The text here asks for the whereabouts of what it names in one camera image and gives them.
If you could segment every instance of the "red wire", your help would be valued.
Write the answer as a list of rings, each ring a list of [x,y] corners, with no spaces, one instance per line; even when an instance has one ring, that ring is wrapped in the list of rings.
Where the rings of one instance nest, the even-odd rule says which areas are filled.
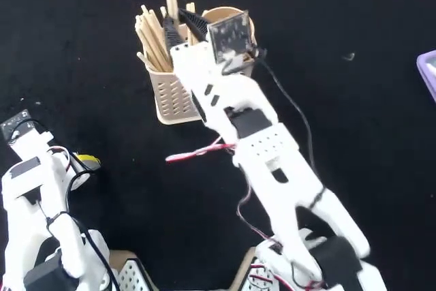
[[[250,275],[248,275],[248,277],[252,277],[254,279],[260,279],[261,281],[265,281],[265,282],[269,282],[269,283],[273,282],[271,279],[268,279],[268,278],[260,276],[260,275],[250,274]]]
[[[205,147],[205,149],[198,149],[198,150],[192,151],[190,153],[169,156],[169,157],[167,157],[166,161],[168,163],[179,162],[182,160],[197,157],[199,155],[203,155],[205,153],[208,153],[209,151],[217,151],[217,150],[229,149],[229,148],[234,148],[234,144],[226,144],[226,143],[224,143],[224,144],[221,144],[221,143],[211,144],[210,146]]]
[[[286,282],[284,279],[282,279],[280,276],[274,274],[274,277],[277,281],[282,283],[285,286],[285,288],[287,288],[289,291],[294,291],[294,289],[291,287],[291,285],[289,285],[289,283]]]
[[[265,266],[262,264],[252,264],[250,265],[250,268],[252,269],[265,269]],[[273,274],[275,279],[279,282],[281,282],[288,290],[290,291],[294,291],[291,287],[291,285],[289,285],[288,282],[286,282],[282,277],[278,276],[277,274]],[[269,279],[266,279],[265,277],[262,276],[258,276],[258,275],[249,275],[250,277],[254,277],[256,279],[261,279],[262,281],[270,281]],[[305,287],[305,291],[313,291],[314,289],[319,289],[321,288],[321,286],[319,285],[318,287],[315,287],[316,282],[315,281],[311,281],[306,287]]]
[[[309,284],[307,285],[307,287],[305,288],[305,291],[312,291],[314,285],[315,285],[315,282],[314,282],[314,281],[311,281],[311,283],[309,283]]]

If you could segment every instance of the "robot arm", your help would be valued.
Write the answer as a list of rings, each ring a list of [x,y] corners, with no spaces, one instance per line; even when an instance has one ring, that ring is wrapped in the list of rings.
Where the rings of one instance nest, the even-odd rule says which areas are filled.
[[[51,153],[51,133],[39,134],[33,123],[25,122],[29,117],[24,111],[2,124],[10,146],[22,158],[2,178],[9,234],[3,285],[13,291],[98,290],[106,268],[82,238],[75,221],[62,215],[67,210],[67,186],[75,171],[83,168],[64,153]],[[87,176],[81,176],[76,187]],[[89,233],[108,259],[101,234]],[[51,236],[58,240],[60,252],[34,267],[41,244]]]
[[[270,217],[275,238],[283,246],[281,260],[272,256],[269,265],[283,264],[285,258],[287,269],[282,267],[282,273],[289,273],[295,266],[312,280],[326,280],[321,260],[309,253],[298,233],[297,206],[311,209],[327,222],[351,245],[355,258],[369,254],[369,243],[339,199],[322,185],[300,154],[296,141],[279,122],[258,84],[237,69],[244,52],[253,50],[247,21],[247,13],[228,18],[208,25],[203,38],[206,41],[171,47],[174,73],[191,94],[205,126],[218,132],[226,144],[235,145],[233,163],[244,172]],[[241,33],[244,26],[248,30]],[[241,44],[248,47],[241,49]],[[226,69],[232,64],[228,73]],[[360,282],[362,288],[373,286],[365,290],[386,289],[375,271],[371,279],[376,282]]]

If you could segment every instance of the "red and white wire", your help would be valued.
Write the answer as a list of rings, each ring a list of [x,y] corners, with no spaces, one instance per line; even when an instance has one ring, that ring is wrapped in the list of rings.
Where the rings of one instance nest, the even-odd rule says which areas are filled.
[[[267,269],[263,264],[252,264],[250,266],[251,269]],[[280,283],[282,283],[289,291],[294,291],[293,287],[284,279],[282,278],[280,275],[275,274],[273,272],[272,276],[274,276],[274,278],[279,281]],[[250,275],[250,277],[252,278],[260,278],[262,281],[266,281],[266,279],[264,277],[258,277],[257,275]],[[305,287],[305,291],[312,291],[312,290],[318,290],[321,288],[320,284],[318,284],[318,286],[316,285],[317,282],[315,281],[311,281],[306,287]]]
[[[222,149],[233,149],[234,144],[227,144],[227,143],[218,143],[221,140],[221,137],[216,139],[211,145],[207,147],[203,147],[200,149],[197,149],[195,151],[191,151],[189,153],[178,153],[176,155],[171,155],[165,158],[167,163],[172,162],[179,162],[181,160],[186,160],[189,158],[197,157],[204,155],[205,153],[208,153],[209,151],[216,151],[216,150],[222,150]]]
[[[250,229],[252,229],[258,235],[260,235],[264,240],[268,240],[268,239],[270,239],[270,237],[268,235],[266,235],[265,233],[263,233],[258,228],[256,228],[254,225],[251,225],[251,223],[249,223],[245,219],[245,217],[243,216],[243,214],[240,211],[241,206],[243,206],[244,204],[246,204],[248,202],[248,200],[250,200],[251,192],[253,191],[252,188],[251,188],[250,183],[246,179],[245,179],[245,182],[247,183],[247,193],[245,194],[245,196],[242,199],[239,200],[238,206],[236,207],[236,214],[238,215],[239,219],[241,221],[243,221],[244,224],[246,224]]]

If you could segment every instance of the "wire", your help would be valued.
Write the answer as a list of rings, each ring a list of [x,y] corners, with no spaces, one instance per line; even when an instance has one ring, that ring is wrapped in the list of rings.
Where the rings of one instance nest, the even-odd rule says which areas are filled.
[[[282,283],[285,288],[287,288],[289,291],[294,291],[294,289],[291,287],[291,285],[286,282],[286,280],[284,278],[282,278],[281,276],[277,275],[277,274],[273,274],[274,278],[279,281],[280,283]]]
[[[260,276],[260,275],[256,275],[256,274],[250,274],[250,275],[248,275],[248,277],[252,277],[254,279],[260,279],[261,281],[268,282],[268,283],[272,283],[273,282],[269,278],[266,278],[266,277],[263,277],[263,276]]]
[[[40,204],[40,208],[41,208],[41,211],[44,214],[44,216],[46,216],[46,214],[42,210],[41,204]],[[104,268],[107,270],[108,275],[109,275],[109,279],[112,282],[112,284],[114,285],[115,290],[116,291],[121,291],[120,286],[118,285],[118,282],[117,282],[116,277],[114,275],[114,272],[112,272],[112,269],[110,268],[110,265],[109,265],[108,261],[104,258],[104,256],[103,256],[102,252],[100,251],[100,249],[98,249],[98,246],[95,244],[93,238],[91,237],[91,235],[88,232],[88,228],[85,225],[83,225],[78,219],[74,218],[73,216],[71,216],[70,213],[68,213],[66,211],[61,211],[61,212],[57,213],[53,218],[49,218],[49,217],[46,216],[47,230],[49,231],[49,233],[51,235],[53,235],[52,232],[50,231],[50,225],[53,224],[55,222],[55,220],[58,219],[63,214],[68,215],[74,221],[74,223],[77,225],[79,230],[83,231],[82,233],[87,238],[87,240],[89,242],[89,245],[93,248],[95,254],[101,260]]]
[[[69,167],[71,166],[71,154],[69,153],[69,150],[62,146],[52,146],[47,150],[47,152],[52,151],[52,153],[55,153],[55,150],[61,150],[66,154],[68,164],[65,167],[65,171],[68,172]]]
[[[291,269],[292,269],[292,281],[294,282],[294,284],[296,286],[298,286],[300,289],[303,289],[304,291],[319,289],[319,287],[314,287],[313,284],[316,284],[316,283],[322,284],[322,281],[321,282],[310,281],[307,286],[302,286],[299,283],[297,283],[297,281],[295,280],[295,267],[294,267],[293,262],[291,262]]]
[[[254,225],[251,225],[243,216],[243,214],[240,211],[241,206],[243,206],[244,204],[246,204],[250,198],[251,198],[251,192],[252,192],[252,188],[250,183],[248,182],[247,178],[245,178],[245,183],[247,184],[247,193],[245,194],[245,196],[243,196],[239,202],[238,202],[238,206],[236,207],[236,214],[238,215],[239,219],[241,221],[244,222],[245,225],[247,225],[250,229],[252,229],[254,232],[256,232],[258,235],[260,235],[263,239],[268,240],[271,239],[268,235],[266,235],[265,233],[263,233],[260,229],[256,228]]]
[[[71,193],[71,189],[73,187],[73,184],[79,177],[81,177],[82,175],[85,175],[85,174],[95,174],[95,171],[94,170],[83,170],[83,171],[77,173],[76,175],[74,175],[68,183],[67,190],[65,192],[65,206],[67,208],[67,212],[69,212],[69,194]]]
[[[303,123],[305,124],[306,130],[307,130],[307,148],[308,148],[308,152],[309,152],[309,163],[312,167],[312,170],[317,175],[317,171],[316,171],[316,167],[315,167],[315,158],[313,156],[312,130],[311,130],[311,126],[309,125],[309,121],[306,118],[306,115],[301,110],[300,106],[295,102],[295,100],[292,99],[292,97],[289,95],[289,93],[287,93],[286,90],[283,88],[279,79],[276,77],[275,73],[273,72],[271,67],[265,62],[265,60],[263,58],[259,58],[259,62],[266,68],[268,73],[271,75],[272,79],[274,80],[275,84],[279,88],[280,92],[285,96],[285,98],[288,100],[288,102],[290,102],[291,105],[293,105],[293,107],[296,109],[296,111],[300,114],[301,119],[302,119]]]
[[[9,137],[9,139],[7,140],[7,143],[13,142],[15,141],[15,139],[17,139],[17,137],[19,137],[20,135],[17,135],[14,138],[14,133],[16,132],[16,130],[23,124],[28,123],[28,122],[32,122],[32,123],[36,123],[38,124],[40,127],[42,127],[44,129],[45,132],[49,132],[49,129],[42,124],[41,122],[39,122],[37,119],[23,119],[20,123],[18,123],[11,131],[11,136]]]
[[[100,249],[98,249],[98,246],[94,243],[94,240],[91,238],[91,235],[89,234],[88,229],[80,221],[78,221],[76,218],[72,217],[71,215],[70,215],[70,217],[76,223],[76,225],[81,230],[83,230],[83,234],[88,239],[89,244],[94,249],[94,251],[97,254],[98,258],[100,258],[102,264],[104,265],[104,267],[108,271],[109,279],[111,280],[112,284],[114,285],[115,290],[116,291],[121,291],[120,286],[118,285],[118,282],[117,282],[116,277],[114,275],[114,272],[112,272],[112,269],[110,268],[110,265],[109,265],[108,261],[104,258],[102,252],[100,251]]]
[[[251,269],[266,269],[265,265],[263,264],[252,264],[250,265]],[[317,290],[320,288],[320,284],[322,284],[323,282],[318,282],[318,286],[315,286],[315,284],[317,283],[316,281],[310,281],[309,284],[307,286],[302,286],[300,284],[298,284],[295,280],[295,276],[294,276],[294,263],[291,263],[291,268],[292,268],[292,281],[294,282],[294,284],[299,287],[300,289],[303,289],[305,291],[312,291],[312,290]],[[292,290],[291,285],[289,285],[288,282],[286,282],[286,280],[284,278],[282,278],[280,275],[274,273],[271,271],[271,274],[274,275],[275,279],[280,281],[281,283],[283,283],[288,289]]]
[[[32,122],[35,124],[38,124],[45,132],[50,132],[50,130],[44,125],[42,124],[40,121],[38,121],[37,119],[23,119],[20,123],[18,123],[11,131],[11,136],[10,138],[7,140],[7,143],[10,143],[12,141],[15,141],[15,139],[17,137],[19,137],[19,135],[17,137],[14,138],[14,132],[23,124],[28,123],[28,122]],[[57,144],[61,144],[62,142],[56,141],[55,137],[53,137],[53,141],[56,142]],[[71,152],[70,150],[67,150],[69,152],[70,157],[72,157],[74,160],[76,160],[76,162],[78,162],[79,165],[81,165],[85,170],[90,170],[90,168],[88,166],[86,166],[80,159],[77,158],[76,155],[74,155],[73,152]]]
[[[190,159],[193,157],[201,156],[209,151],[216,151],[216,150],[222,150],[222,149],[234,149],[234,144],[226,144],[226,143],[218,143],[221,140],[221,137],[216,139],[212,144],[208,145],[207,147],[203,147],[200,149],[197,149],[195,151],[191,151],[188,153],[178,153],[176,155],[170,155],[167,158],[165,158],[165,161],[167,163],[172,162],[179,162],[181,160]]]
[[[306,118],[306,115],[301,110],[300,106],[294,101],[294,99],[292,99],[292,97],[289,95],[289,93],[287,93],[286,90],[283,88],[283,86],[281,85],[279,79],[277,78],[277,76],[275,75],[275,73],[273,72],[271,67],[269,67],[269,65],[265,62],[264,58],[263,57],[258,57],[258,59],[259,59],[258,61],[266,68],[268,73],[271,75],[272,79],[274,80],[275,84],[279,88],[280,92],[285,96],[285,98],[291,103],[291,105],[293,105],[293,107],[300,114],[301,119],[302,119],[303,123],[305,124],[306,131],[307,131],[307,148],[308,148],[308,152],[309,152],[309,163],[310,163],[310,166],[312,167],[313,172],[317,176],[319,176],[319,174],[317,172],[317,169],[316,169],[316,166],[315,166],[315,158],[314,158],[314,155],[313,155],[312,130],[311,130],[311,126],[309,125],[309,121]],[[312,210],[315,207],[315,205],[319,201],[321,201],[322,196],[324,195],[326,190],[327,190],[327,187],[323,184],[322,188],[321,188],[321,191],[316,194],[316,196],[314,197],[312,203],[309,205],[309,209],[310,210]]]

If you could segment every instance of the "black cable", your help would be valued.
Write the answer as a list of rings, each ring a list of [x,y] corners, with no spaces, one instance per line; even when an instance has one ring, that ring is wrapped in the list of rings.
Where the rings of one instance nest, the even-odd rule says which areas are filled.
[[[309,125],[309,121],[306,118],[306,115],[301,110],[300,106],[294,101],[294,99],[292,99],[292,97],[283,88],[279,79],[276,77],[275,73],[273,72],[271,67],[269,67],[269,65],[265,62],[265,60],[263,60],[263,58],[259,58],[258,61],[266,68],[268,73],[271,75],[272,79],[274,80],[275,84],[279,88],[280,92],[285,96],[285,98],[288,100],[288,102],[290,102],[291,105],[293,105],[293,107],[296,109],[296,111],[300,114],[301,119],[302,119],[303,123],[305,124],[306,131],[307,131],[307,148],[308,148],[308,152],[309,152],[309,163],[312,167],[312,170],[317,175],[317,170],[315,167],[315,159],[313,156],[312,130],[311,130],[311,126]]]
[[[89,242],[89,245],[93,248],[95,254],[101,260],[103,266],[107,270],[107,272],[109,274],[109,279],[110,279],[111,283],[115,286],[115,290],[121,291],[120,286],[118,285],[118,281],[116,280],[114,272],[112,272],[112,269],[110,268],[108,261],[104,258],[100,249],[98,249],[98,246],[95,244],[93,238],[89,234],[87,227],[85,225],[83,225],[78,219],[72,217],[71,214],[68,213],[67,211],[61,211],[61,212],[57,213],[53,218],[49,218],[46,216],[48,232],[51,235],[53,235],[52,232],[50,231],[50,225],[53,224],[55,222],[55,220],[58,219],[63,214],[68,215],[74,221],[74,223],[79,227],[79,230],[82,230],[82,233],[86,236],[86,238]]]
[[[67,208],[67,212],[69,212],[69,194],[71,193],[71,188],[73,187],[74,182],[81,177],[82,175],[85,174],[95,174],[94,170],[83,170],[79,173],[77,173],[76,175],[73,176],[73,178],[71,179],[71,181],[68,183],[67,186],[67,190],[65,192],[65,206]]]
[[[312,203],[309,205],[309,210],[312,210],[313,207],[315,207],[315,205],[321,201],[322,196],[324,195],[324,192],[326,192],[326,190],[327,190],[327,187],[323,184],[321,191],[317,193],[317,195],[312,200]]]
[[[10,143],[12,141],[15,141],[15,139],[19,136],[17,136],[16,138],[14,138],[14,132],[23,124],[28,123],[28,122],[32,122],[32,123],[36,123],[38,124],[40,127],[42,127],[44,129],[45,132],[49,132],[48,128],[42,124],[41,122],[39,122],[37,119],[23,119],[20,123],[18,123],[11,131],[11,136],[9,137],[9,139],[7,139],[7,143]]]
[[[319,176],[319,174],[317,173],[316,167],[315,167],[315,158],[313,156],[313,140],[312,140],[311,126],[309,125],[309,121],[307,120],[306,115],[301,110],[300,106],[292,99],[292,97],[283,88],[283,86],[281,85],[279,79],[276,77],[276,75],[273,72],[273,70],[271,69],[271,67],[269,67],[269,65],[265,62],[264,56],[259,56],[258,61],[266,68],[268,73],[272,76],[272,79],[274,80],[275,84],[279,88],[280,92],[285,96],[285,98],[291,103],[291,105],[293,105],[293,107],[300,114],[300,116],[305,124],[306,131],[307,131],[307,148],[308,148],[308,152],[309,152],[309,163],[312,167],[313,172],[317,176]],[[312,200],[312,203],[309,205],[309,210],[313,210],[315,205],[322,199],[322,196],[324,195],[326,190],[327,190],[327,187],[323,184],[321,191],[316,194],[316,196]]]
[[[13,138],[14,136],[14,132],[23,124],[28,123],[28,122],[32,122],[35,124],[38,124],[45,132],[50,132],[50,130],[44,125],[42,124],[40,121],[38,121],[37,119],[23,119],[20,123],[18,123],[11,131],[11,136],[10,138],[7,140],[7,143],[10,143],[12,141],[15,140],[15,138]],[[55,139],[55,137],[53,137],[52,139],[55,143],[57,143],[58,145],[62,144],[59,141],[57,141]],[[66,148],[69,152],[69,155],[74,158],[74,160],[76,160],[76,162],[78,162],[79,165],[81,165],[85,170],[90,170],[90,168],[88,166],[86,166],[80,159],[77,158],[76,155],[74,155],[74,153],[72,151],[70,151],[68,148]],[[72,165],[73,169],[75,172],[77,172],[77,169],[74,167],[74,165]]]
[[[294,263],[291,262],[291,268],[292,268],[292,281],[294,282],[294,284],[296,286],[298,286],[300,289],[302,290],[315,290],[315,289],[319,289],[318,286],[302,286],[299,283],[297,283],[297,281],[295,280],[295,268],[294,268]]]
[[[102,252],[100,251],[100,249],[98,249],[97,245],[94,243],[94,240],[91,238],[91,235],[89,234],[88,229],[80,221],[78,221],[76,218],[72,217],[71,215],[69,215],[69,216],[74,221],[74,223],[76,223],[76,225],[79,227],[79,229],[83,230],[83,234],[88,239],[89,244],[94,249],[94,251],[97,254],[98,258],[100,258],[102,264],[104,265],[104,267],[108,271],[109,280],[115,286],[115,290],[116,291],[121,291],[120,286],[118,285],[118,282],[116,281],[116,277],[114,275],[114,272],[112,272],[112,269],[110,268],[110,265],[109,265],[108,261],[104,258]]]

